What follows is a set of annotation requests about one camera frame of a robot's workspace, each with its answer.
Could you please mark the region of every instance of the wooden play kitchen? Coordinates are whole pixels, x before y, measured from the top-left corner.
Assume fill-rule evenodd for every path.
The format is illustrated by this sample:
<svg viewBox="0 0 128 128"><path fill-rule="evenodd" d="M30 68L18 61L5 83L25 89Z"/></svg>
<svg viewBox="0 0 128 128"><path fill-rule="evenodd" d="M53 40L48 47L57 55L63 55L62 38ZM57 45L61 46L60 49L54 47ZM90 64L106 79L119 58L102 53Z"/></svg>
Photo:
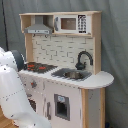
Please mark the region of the wooden play kitchen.
<svg viewBox="0 0 128 128"><path fill-rule="evenodd" d="M20 18L27 64L19 75L33 109L52 128L105 128L105 87L114 78L101 71L101 12Z"/></svg>

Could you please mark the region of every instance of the wooden countertop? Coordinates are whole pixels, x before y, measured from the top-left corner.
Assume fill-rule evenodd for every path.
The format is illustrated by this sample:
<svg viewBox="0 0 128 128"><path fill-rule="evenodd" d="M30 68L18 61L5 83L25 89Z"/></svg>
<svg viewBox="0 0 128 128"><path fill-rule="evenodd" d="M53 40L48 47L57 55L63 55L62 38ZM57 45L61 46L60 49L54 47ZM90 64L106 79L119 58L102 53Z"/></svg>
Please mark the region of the wooden countertop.
<svg viewBox="0 0 128 128"><path fill-rule="evenodd" d="M83 89L104 88L104 87L111 85L114 81L114 77L111 74L104 72L104 71L100 71L96 75L91 75L90 77L88 77L87 79L85 79L83 81L72 81L72 80L67 80L67 79L51 76L51 73L53 73L61 68L62 67L57 67L45 74L38 74L38 73L33 73L30 71L24 71L24 70L22 70L20 73L33 75L35 77L40 77L45 80L52 80L52 81L56 81L56 82L70 84L70 86L83 88Z"/></svg>

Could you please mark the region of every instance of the wooden floor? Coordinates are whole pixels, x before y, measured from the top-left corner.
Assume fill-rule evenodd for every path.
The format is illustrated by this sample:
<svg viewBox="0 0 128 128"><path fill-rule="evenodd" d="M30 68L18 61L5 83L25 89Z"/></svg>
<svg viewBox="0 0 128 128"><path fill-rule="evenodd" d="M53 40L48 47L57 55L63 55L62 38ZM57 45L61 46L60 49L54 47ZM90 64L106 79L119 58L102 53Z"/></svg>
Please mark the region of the wooden floor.
<svg viewBox="0 0 128 128"><path fill-rule="evenodd" d="M12 124L12 120L5 118L0 108L0 128L18 128Z"/></svg>

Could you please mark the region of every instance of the white tile backsplash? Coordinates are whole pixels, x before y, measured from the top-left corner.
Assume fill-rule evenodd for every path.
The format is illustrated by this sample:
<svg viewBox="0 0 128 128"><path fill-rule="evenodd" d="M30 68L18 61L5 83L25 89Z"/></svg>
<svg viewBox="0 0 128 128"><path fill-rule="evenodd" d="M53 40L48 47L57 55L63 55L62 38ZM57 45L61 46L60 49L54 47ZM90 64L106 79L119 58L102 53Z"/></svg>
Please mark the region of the white tile backsplash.
<svg viewBox="0 0 128 128"><path fill-rule="evenodd" d="M85 50L93 56L93 39L39 34L33 37L35 62L75 68L78 54ZM86 70L93 71L86 55L82 55L81 62L86 62Z"/></svg>

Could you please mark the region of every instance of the door handle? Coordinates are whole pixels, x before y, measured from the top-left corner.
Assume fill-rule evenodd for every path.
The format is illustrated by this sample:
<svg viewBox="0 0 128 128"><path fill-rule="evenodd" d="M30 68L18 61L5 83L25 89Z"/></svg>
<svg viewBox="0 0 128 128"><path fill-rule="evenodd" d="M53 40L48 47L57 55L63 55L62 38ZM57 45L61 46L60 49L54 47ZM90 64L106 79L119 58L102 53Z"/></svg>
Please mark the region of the door handle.
<svg viewBox="0 0 128 128"><path fill-rule="evenodd" d="M51 120L51 115L50 115L50 102L47 103L47 117L48 117L48 120Z"/></svg>
<svg viewBox="0 0 128 128"><path fill-rule="evenodd" d="M58 31L57 22L58 22L58 17L56 17L56 18L54 19L54 27L55 27L55 30L56 30L56 31Z"/></svg>

